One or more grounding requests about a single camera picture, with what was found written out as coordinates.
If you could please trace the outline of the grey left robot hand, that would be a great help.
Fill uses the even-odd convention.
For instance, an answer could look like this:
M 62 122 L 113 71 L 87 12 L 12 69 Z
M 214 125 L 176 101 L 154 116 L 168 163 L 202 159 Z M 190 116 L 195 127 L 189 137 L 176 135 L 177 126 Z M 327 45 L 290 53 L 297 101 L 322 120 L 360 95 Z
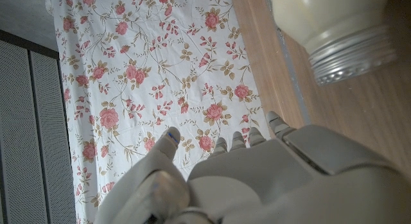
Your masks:
M 187 178 L 173 164 L 179 131 L 167 129 L 110 189 L 96 223 L 409 223 L 410 179 L 360 143 L 317 125 L 252 128 L 218 139 Z

